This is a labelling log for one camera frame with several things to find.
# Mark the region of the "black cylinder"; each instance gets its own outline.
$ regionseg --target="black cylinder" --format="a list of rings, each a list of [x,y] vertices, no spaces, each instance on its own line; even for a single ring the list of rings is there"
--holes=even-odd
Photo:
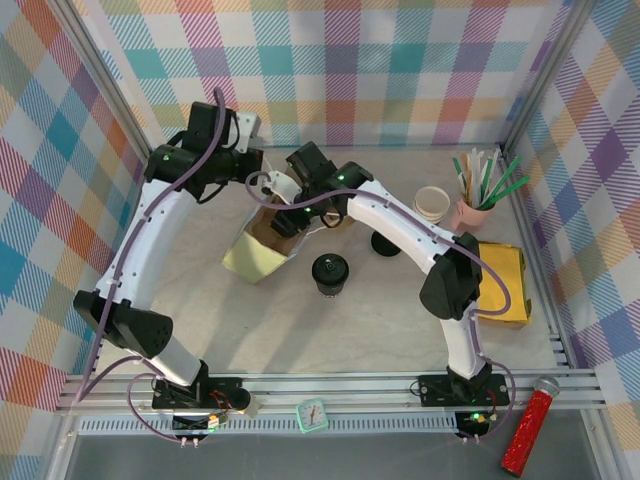
[[[311,276],[325,297],[335,297],[349,278],[349,264],[340,255],[325,253],[311,266]]]
[[[378,232],[373,232],[371,235],[371,246],[378,255],[383,257],[395,257],[401,251],[395,244]]]
[[[234,388],[226,392],[230,407],[235,410],[244,410],[251,403],[251,394],[244,388]]]

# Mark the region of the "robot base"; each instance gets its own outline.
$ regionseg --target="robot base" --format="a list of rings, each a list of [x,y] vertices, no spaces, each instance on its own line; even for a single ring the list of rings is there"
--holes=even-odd
[[[192,387],[180,387],[157,380],[153,390],[155,393],[151,408],[154,410],[244,410],[251,403],[251,394],[242,388],[242,379],[235,377],[207,376]]]
[[[421,375],[418,377],[420,403],[423,407],[459,407],[465,402],[457,397],[451,388],[449,375]],[[493,407],[494,399],[488,392],[495,395],[495,404],[499,407],[509,405],[509,392],[504,375],[492,373],[475,395],[468,399],[466,405],[473,407]]]

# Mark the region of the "white paper cup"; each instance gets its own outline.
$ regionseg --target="white paper cup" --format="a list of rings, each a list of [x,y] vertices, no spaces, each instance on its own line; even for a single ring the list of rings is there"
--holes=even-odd
[[[442,221],[450,205],[449,195],[438,187],[421,188],[413,200],[413,210],[434,224]]]

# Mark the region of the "wire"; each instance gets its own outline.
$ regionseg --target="wire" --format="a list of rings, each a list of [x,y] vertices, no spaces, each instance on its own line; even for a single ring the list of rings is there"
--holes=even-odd
[[[451,241],[449,241],[449,240],[447,240],[445,238],[442,238],[440,235],[438,235],[437,232],[435,232],[434,230],[429,228],[425,223],[423,223],[423,220],[415,218],[411,213],[405,211],[403,208],[399,207],[394,202],[390,202],[390,201],[388,201],[388,199],[386,199],[386,198],[384,198],[384,197],[382,197],[380,195],[377,195],[377,194],[375,194],[373,192],[367,192],[367,191],[358,190],[358,189],[354,189],[354,188],[343,188],[343,189],[340,189],[340,190],[334,190],[334,191],[331,191],[331,192],[323,193],[322,195],[318,195],[317,197],[311,198],[311,199],[306,200],[304,202],[295,203],[293,205],[272,204],[272,203],[266,202],[263,199],[261,199],[258,195],[255,194],[255,192],[251,188],[251,182],[253,181],[253,179],[257,178],[257,177],[262,177],[262,176],[269,177],[269,174],[266,173],[266,172],[254,172],[251,175],[249,175],[247,177],[246,181],[245,181],[245,188],[247,189],[247,192],[249,193],[249,196],[251,198],[253,198],[254,201],[256,201],[257,203],[262,205],[263,207],[271,208],[273,210],[295,210],[295,209],[298,209],[298,208],[310,207],[310,206],[315,205],[315,204],[317,204],[317,203],[319,203],[319,202],[321,202],[323,200],[327,200],[329,198],[336,197],[338,195],[361,195],[361,196],[364,196],[365,198],[369,198],[371,200],[375,200],[376,202],[378,202],[381,205],[386,205],[388,208],[390,208],[391,210],[395,211],[398,215],[400,215],[405,220],[407,220],[414,227],[416,227],[419,230],[421,230],[424,234],[426,234],[434,242],[440,242],[441,244],[445,245],[446,247],[452,248],[453,250],[455,250],[455,251],[461,253],[462,255],[466,256],[467,258],[469,258],[471,261],[475,262],[477,265],[480,266],[480,268],[482,268],[484,271],[486,271],[495,280],[495,282],[498,284],[498,286],[500,287],[500,289],[502,290],[502,293],[504,295],[504,299],[505,299],[504,307],[502,307],[502,308],[500,308],[498,310],[495,310],[495,311],[483,310],[483,309],[476,308],[476,309],[472,310],[471,312],[469,312],[469,316],[470,316],[469,323],[471,325],[471,327],[470,327],[471,339],[472,339],[472,342],[473,342],[473,348],[475,350],[476,355],[478,355],[479,357],[484,359],[490,365],[498,367],[498,368],[501,368],[502,370],[504,370],[505,373],[507,374],[507,376],[509,377],[509,380],[510,380],[510,383],[511,383],[511,401],[509,402],[509,407],[507,408],[507,412],[502,417],[502,421],[493,430],[491,430],[488,433],[486,433],[484,435],[484,437],[486,438],[487,435],[495,434],[496,431],[500,430],[503,427],[503,425],[505,425],[506,420],[509,418],[509,415],[511,415],[511,412],[513,410],[513,406],[515,404],[515,398],[516,398],[516,392],[517,392],[516,381],[515,381],[515,378],[513,376],[513,373],[511,373],[511,370],[509,370],[503,364],[491,360],[489,357],[487,357],[484,354],[484,352],[482,352],[482,350],[480,348],[480,342],[478,340],[478,332],[477,332],[477,329],[476,329],[476,319],[477,319],[478,315],[496,315],[496,316],[499,316],[499,315],[502,315],[502,314],[508,312],[509,309],[511,308],[511,294],[509,293],[509,289],[507,288],[507,285],[504,283],[504,280],[502,280],[502,278],[500,278],[500,276],[497,274],[497,272],[494,269],[492,269],[489,265],[487,265],[487,263],[484,260],[482,260],[478,255],[474,254],[473,252],[470,252],[469,250],[467,250],[466,248],[462,247],[461,245],[458,245],[455,242],[451,242]]]
[[[111,365],[109,365],[107,368],[105,368],[102,372],[100,372],[100,375],[98,375],[96,378],[94,378],[91,383],[87,386],[87,388],[84,389],[84,392],[82,393],[82,396],[80,397],[80,399],[78,400],[78,402],[81,402],[82,400],[85,399],[85,397],[87,395],[89,395],[89,393],[91,393],[91,390],[93,390],[95,388],[95,386],[100,383],[102,381],[102,379],[104,377],[106,377],[109,373],[111,373],[112,370],[114,370],[116,367],[119,367],[120,365],[127,363],[127,362],[135,362],[135,361],[140,361],[142,360],[142,363],[149,369],[153,370],[155,373],[157,373],[158,375],[162,375],[162,372],[160,370],[158,370],[155,365],[153,365],[152,363],[150,363],[147,359],[144,359],[142,357],[139,357],[137,355],[130,355],[128,357],[122,357],[119,360],[116,360],[115,362],[113,362]]]
[[[320,221],[322,222],[322,224],[327,227],[327,228],[338,228],[341,224],[342,221],[344,220],[344,215],[341,213],[338,213],[339,218],[338,221],[336,223],[334,223],[333,225],[330,225],[324,218],[324,215],[320,215]]]
[[[414,386],[416,383],[418,383],[418,380],[416,380],[416,381],[415,381],[415,382],[413,382],[411,385],[409,385],[409,391],[411,392],[411,394],[412,394],[412,395],[415,395],[416,397],[419,397],[419,396],[420,396],[420,394],[419,394],[419,393],[416,393],[416,392],[414,392],[414,391],[413,391],[413,386]]]
[[[171,145],[172,147],[175,147],[184,138],[185,133],[186,132],[184,130],[180,130],[178,133],[176,133],[173,137],[169,139],[169,141],[167,142],[167,145]]]
[[[231,114],[231,118],[233,118],[234,123],[236,124],[236,139],[234,140],[234,142],[229,145],[228,147],[224,147],[221,148],[220,150],[224,151],[224,152],[231,152],[233,151],[237,146],[238,146],[238,142],[240,141],[240,125],[238,124],[238,114],[236,112],[233,112]]]
[[[220,399],[218,398],[218,395],[222,395],[225,401],[227,402],[226,409],[222,408],[222,404],[220,403]],[[227,397],[226,393],[221,392],[220,390],[214,390],[209,394],[209,396],[213,397],[216,400],[216,403],[218,404],[218,408],[220,409],[220,412],[222,412],[223,415],[226,415],[227,413],[229,413],[229,409],[231,408],[231,402],[229,402],[229,397]]]
[[[197,203],[198,205],[204,205],[205,203],[207,203],[207,202],[209,202],[209,201],[213,200],[213,199],[216,197],[216,195],[218,195],[218,194],[222,191],[222,189],[223,189],[224,187],[226,187],[226,186],[227,186],[227,184],[226,184],[226,183],[223,183],[223,184],[222,184],[222,185],[220,185],[218,188],[216,188],[216,190],[215,190],[213,193],[211,193],[210,195],[208,195],[208,196],[206,196],[206,197],[204,197],[204,198],[201,198],[201,199],[199,199],[199,200],[196,200],[196,203]]]
[[[102,309],[102,314],[100,315],[100,321],[98,322],[98,328],[96,329],[96,336],[93,341],[93,346],[91,347],[91,352],[89,353],[89,358],[87,360],[87,365],[82,374],[82,380],[80,381],[80,385],[78,387],[78,391],[73,399],[73,405],[76,405],[79,399],[83,396],[86,396],[85,388],[89,383],[89,377],[91,376],[91,372],[93,366],[96,362],[96,358],[98,357],[98,351],[100,349],[100,343],[102,341],[102,337],[104,336],[104,331],[107,326],[107,319],[109,318],[109,312],[111,311],[111,305],[113,304],[113,299],[116,295],[116,289],[118,288],[118,280],[122,276],[122,268],[124,267],[124,262],[127,259],[129,252],[131,251],[131,247],[133,243],[138,238],[140,231],[147,224],[147,219],[151,216],[156,207],[174,190],[178,189],[184,182],[186,182],[189,178],[191,178],[199,169],[204,165],[207,159],[214,152],[218,143],[220,142],[220,137],[222,136],[222,130],[224,128],[224,122],[226,120],[226,105],[225,98],[222,90],[219,87],[215,87],[213,89],[213,95],[216,99],[216,103],[218,104],[218,113],[216,116],[216,129],[213,134],[213,139],[211,143],[202,154],[200,159],[196,163],[194,163],[189,170],[187,170],[180,178],[178,178],[175,182],[165,188],[160,195],[153,199],[153,201],[149,204],[147,209],[144,211],[143,216],[138,223],[133,227],[131,231],[131,235],[127,237],[125,240],[122,250],[120,252],[120,256],[114,265],[113,270],[113,281],[111,283],[111,287],[107,292],[107,298],[105,299],[104,307]]]
[[[267,160],[267,156],[266,156],[266,155],[264,155],[264,156],[262,157],[262,161],[263,161],[264,163],[266,163],[266,164],[267,164],[267,167],[269,167],[269,171],[270,171],[270,172],[273,172],[273,167],[272,167],[272,166],[271,166],[271,164],[269,163],[269,160]]]
[[[135,385],[135,383],[138,380],[141,380],[143,378],[149,378],[149,377],[155,377],[155,374],[153,374],[153,373],[141,373],[141,374],[136,375],[135,377],[133,377],[133,380],[131,380],[129,385],[127,385],[127,404],[129,405],[129,408],[131,409],[131,413],[133,413],[133,416],[136,417],[138,419],[138,421],[140,423],[142,423],[142,425],[147,430],[151,431],[151,433],[154,433],[158,437],[163,438],[165,440],[169,440],[170,442],[177,443],[178,445],[182,445],[182,440],[178,440],[177,438],[172,437],[171,435],[167,435],[166,433],[162,433],[160,430],[154,428],[149,423],[147,423],[147,421],[144,418],[142,418],[142,416],[138,413],[138,410],[133,406],[133,401],[131,400],[131,389],[133,388],[133,386]]]
[[[307,232],[307,234],[305,235],[305,237],[308,237],[309,235],[313,235],[314,233],[319,232],[320,230],[326,230],[327,227],[318,227],[315,230],[311,230],[310,232]]]
[[[487,389],[487,393],[489,394],[489,396],[491,397],[491,400],[493,401],[493,410],[491,410],[491,415],[495,415],[497,406],[498,406],[498,400],[496,399],[496,394],[493,393],[493,390],[489,390],[489,389]]]

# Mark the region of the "small clock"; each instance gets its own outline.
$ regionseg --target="small clock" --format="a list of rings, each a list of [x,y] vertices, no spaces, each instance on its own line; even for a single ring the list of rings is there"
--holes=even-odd
[[[329,426],[327,412],[319,398],[307,400],[296,407],[298,426],[302,433],[315,432]]]

